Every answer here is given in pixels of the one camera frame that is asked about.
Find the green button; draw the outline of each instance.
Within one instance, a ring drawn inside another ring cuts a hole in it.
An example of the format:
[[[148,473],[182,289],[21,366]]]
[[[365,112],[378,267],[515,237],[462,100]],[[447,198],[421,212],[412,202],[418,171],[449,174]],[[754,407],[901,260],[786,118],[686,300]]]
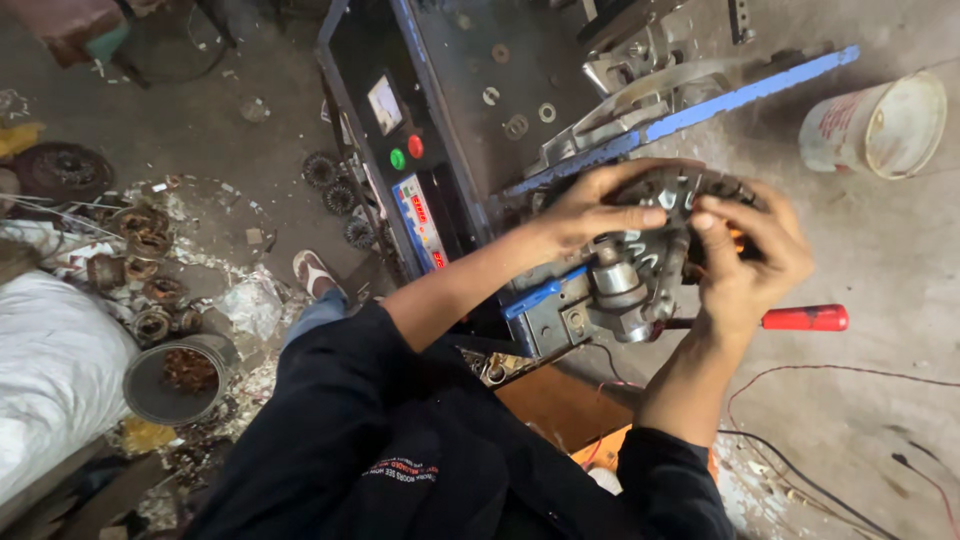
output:
[[[398,171],[402,171],[403,167],[407,166],[407,158],[403,156],[402,150],[395,148],[390,151],[390,164]]]

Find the white bucket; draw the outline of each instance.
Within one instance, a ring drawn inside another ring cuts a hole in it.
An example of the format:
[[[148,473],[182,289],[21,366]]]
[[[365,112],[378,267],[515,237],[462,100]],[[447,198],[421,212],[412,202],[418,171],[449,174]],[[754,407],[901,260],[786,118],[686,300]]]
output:
[[[926,165],[946,123],[944,84],[921,71],[820,102],[800,128],[800,155],[818,172],[854,170],[897,180]]]

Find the plastic bucket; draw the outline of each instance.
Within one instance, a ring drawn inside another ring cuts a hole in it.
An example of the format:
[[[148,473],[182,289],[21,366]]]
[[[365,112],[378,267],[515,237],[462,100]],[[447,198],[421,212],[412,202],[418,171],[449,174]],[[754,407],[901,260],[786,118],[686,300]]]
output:
[[[189,349],[203,355],[217,370],[217,386],[197,394],[185,393],[163,377],[166,354]],[[123,395],[137,416],[164,426],[180,426],[204,417],[227,391],[236,364],[236,349],[229,339],[201,333],[144,351],[124,374]]]
[[[820,102],[800,128],[800,155],[818,172],[854,170],[897,180],[926,165],[946,123],[944,84],[921,71]]]

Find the white sandal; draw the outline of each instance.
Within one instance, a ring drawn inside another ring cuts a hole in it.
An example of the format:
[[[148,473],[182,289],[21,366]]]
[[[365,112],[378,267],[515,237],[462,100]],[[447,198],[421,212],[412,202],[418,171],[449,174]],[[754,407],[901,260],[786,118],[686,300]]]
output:
[[[314,268],[306,261],[306,256],[312,255],[317,262],[321,265],[322,268]],[[326,265],[324,261],[313,250],[302,250],[296,257],[294,257],[294,276],[297,276],[297,281],[300,280],[300,263],[303,262],[306,264],[306,292],[313,296],[313,283],[317,281],[317,278],[327,278],[331,280],[333,284],[337,285],[337,288],[340,289],[341,294],[344,295],[344,298],[347,297],[347,292],[344,290],[336,280],[333,279],[333,276],[326,271]]]

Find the black sleeve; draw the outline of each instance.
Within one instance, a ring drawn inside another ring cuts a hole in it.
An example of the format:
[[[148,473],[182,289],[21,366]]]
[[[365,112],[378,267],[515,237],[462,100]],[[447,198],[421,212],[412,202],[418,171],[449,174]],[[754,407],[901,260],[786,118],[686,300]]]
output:
[[[295,339],[183,538],[290,538],[328,515],[386,444],[384,395],[412,354],[377,305]]]
[[[616,472],[623,486],[621,498],[651,538],[733,539],[707,461],[708,449],[660,430],[627,432]]]

